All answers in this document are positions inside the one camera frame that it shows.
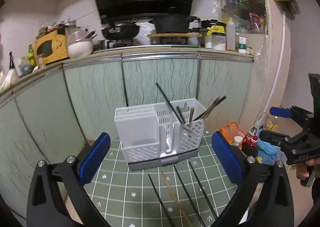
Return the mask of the person's right hand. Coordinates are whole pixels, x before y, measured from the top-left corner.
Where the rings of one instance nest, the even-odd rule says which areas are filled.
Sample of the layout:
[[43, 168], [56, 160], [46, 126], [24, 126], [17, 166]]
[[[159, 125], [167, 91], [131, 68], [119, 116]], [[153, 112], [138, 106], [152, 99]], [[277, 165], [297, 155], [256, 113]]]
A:
[[302, 161], [296, 164], [296, 177], [299, 180], [305, 180], [309, 178], [308, 166], [313, 167], [320, 164], [320, 157]]

